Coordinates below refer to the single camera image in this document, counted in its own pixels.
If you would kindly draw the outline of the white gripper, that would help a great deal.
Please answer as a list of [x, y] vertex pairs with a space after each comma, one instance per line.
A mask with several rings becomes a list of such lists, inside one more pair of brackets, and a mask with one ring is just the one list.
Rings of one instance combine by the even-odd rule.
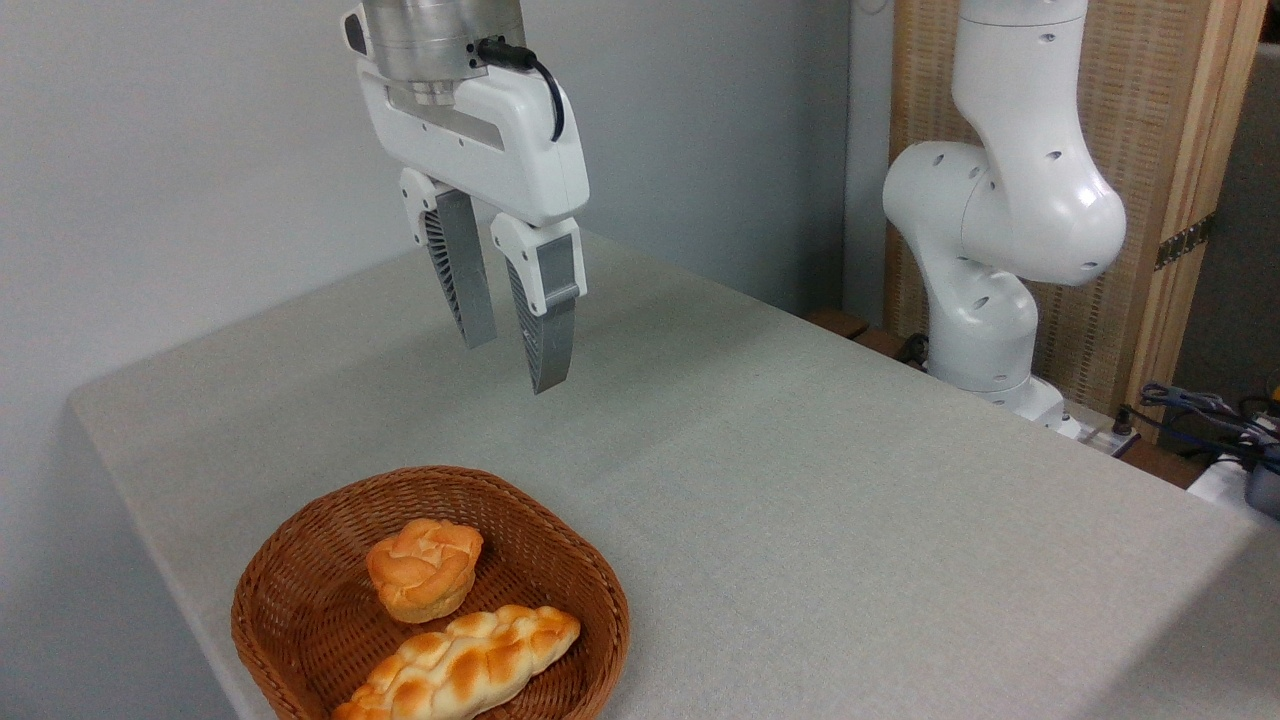
[[581, 233], [570, 217], [586, 206], [590, 188], [570, 99], [553, 142], [556, 111], [536, 72], [495, 68], [466, 79], [451, 106], [417, 104], [370, 60], [360, 60], [357, 73], [381, 146], [406, 167], [399, 187], [413, 241], [428, 250], [466, 346], [497, 337], [471, 195], [500, 210], [492, 237], [506, 258], [532, 392], [562, 383], [575, 304], [588, 293]]

